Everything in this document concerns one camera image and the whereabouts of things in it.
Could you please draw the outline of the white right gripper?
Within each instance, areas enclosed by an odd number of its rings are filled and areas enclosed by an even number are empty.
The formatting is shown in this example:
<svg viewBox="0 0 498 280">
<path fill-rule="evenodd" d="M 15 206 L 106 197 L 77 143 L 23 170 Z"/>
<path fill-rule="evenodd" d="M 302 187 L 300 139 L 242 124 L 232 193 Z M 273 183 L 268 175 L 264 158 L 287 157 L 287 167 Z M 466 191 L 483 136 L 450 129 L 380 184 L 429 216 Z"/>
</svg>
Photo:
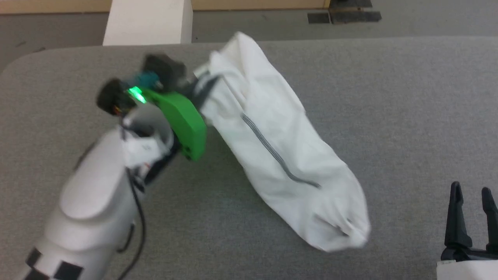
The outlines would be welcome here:
<svg viewBox="0 0 498 280">
<path fill-rule="evenodd" d="M 482 188 L 482 207 L 487 215 L 488 243 L 485 250 L 473 250 L 467 234 L 462 205 L 462 188 L 451 184 L 447 223 L 441 261 L 437 263 L 437 280 L 498 280 L 498 207 L 491 190 Z"/>
</svg>

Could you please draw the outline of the lemon print partition screen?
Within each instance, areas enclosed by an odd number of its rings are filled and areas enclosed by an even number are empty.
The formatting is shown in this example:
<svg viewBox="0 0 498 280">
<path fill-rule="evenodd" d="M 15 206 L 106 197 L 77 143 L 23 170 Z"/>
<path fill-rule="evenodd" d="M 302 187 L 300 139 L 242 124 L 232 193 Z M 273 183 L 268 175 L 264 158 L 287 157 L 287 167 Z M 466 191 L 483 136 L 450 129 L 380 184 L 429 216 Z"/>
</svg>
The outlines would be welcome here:
<svg viewBox="0 0 498 280">
<path fill-rule="evenodd" d="M 105 13 L 112 8 L 177 9 L 183 4 L 194 11 L 327 9 L 331 0 L 0 0 L 4 14 Z"/>
</svg>

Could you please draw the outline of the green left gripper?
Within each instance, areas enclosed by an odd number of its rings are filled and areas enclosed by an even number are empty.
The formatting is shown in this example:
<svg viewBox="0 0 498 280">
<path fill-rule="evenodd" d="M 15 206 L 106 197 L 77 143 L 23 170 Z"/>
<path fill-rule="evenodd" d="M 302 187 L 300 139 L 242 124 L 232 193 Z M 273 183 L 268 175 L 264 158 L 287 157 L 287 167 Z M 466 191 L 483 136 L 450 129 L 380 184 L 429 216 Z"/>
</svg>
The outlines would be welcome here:
<svg viewBox="0 0 498 280">
<path fill-rule="evenodd" d="M 173 154 L 191 161 L 204 154 L 207 125 L 200 110 L 219 75 L 201 75 L 177 91 L 159 92 L 157 78 L 111 79 L 96 97 L 98 108 L 117 116 L 126 130 L 140 136 L 158 135 Z"/>
</svg>

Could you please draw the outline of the large black floor plate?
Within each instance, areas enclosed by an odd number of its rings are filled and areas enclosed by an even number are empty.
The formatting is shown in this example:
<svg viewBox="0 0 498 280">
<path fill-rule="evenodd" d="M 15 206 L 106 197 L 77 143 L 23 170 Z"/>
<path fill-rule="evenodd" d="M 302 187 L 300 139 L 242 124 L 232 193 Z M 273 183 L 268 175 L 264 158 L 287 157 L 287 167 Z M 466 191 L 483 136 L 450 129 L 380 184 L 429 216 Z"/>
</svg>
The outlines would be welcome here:
<svg viewBox="0 0 498 280">
<path fill-rule="evenodd" d="M 372 0 L 330 0 L 328 12 L 332 24 L 379 22 L 379 11 L 372 10 Z"/>
</svg>

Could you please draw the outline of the white cube box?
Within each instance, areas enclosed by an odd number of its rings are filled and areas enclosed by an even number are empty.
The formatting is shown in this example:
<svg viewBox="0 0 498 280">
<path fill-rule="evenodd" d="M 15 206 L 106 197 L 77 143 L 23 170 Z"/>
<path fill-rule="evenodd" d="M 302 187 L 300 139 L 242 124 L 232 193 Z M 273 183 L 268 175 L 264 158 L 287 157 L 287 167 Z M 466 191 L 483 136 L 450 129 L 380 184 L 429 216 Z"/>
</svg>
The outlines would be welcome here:
<svg viewBox="0 0 498 280">
<path fill-rule="evenodd" d="M 112 0 L 103 46 L 192 42 L 191 0 Z"/>
</svg>

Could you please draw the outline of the white t-shirt grey stitching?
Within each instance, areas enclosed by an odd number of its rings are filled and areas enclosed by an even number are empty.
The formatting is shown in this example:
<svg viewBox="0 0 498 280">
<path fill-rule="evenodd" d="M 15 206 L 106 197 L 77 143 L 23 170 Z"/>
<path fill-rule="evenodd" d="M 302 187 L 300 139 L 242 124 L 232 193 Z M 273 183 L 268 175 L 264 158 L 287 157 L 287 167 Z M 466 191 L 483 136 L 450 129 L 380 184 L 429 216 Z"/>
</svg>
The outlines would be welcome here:
<svg viewBox="0 0 498 280">
<path fill-rule="evenodd" d="M 316 249 L 366 245 L 371 224 L 359 181 L 256 41 L 236 33 L 196 74 L 218 78 L 201 113 L 263 201 Z"/>
</svg>

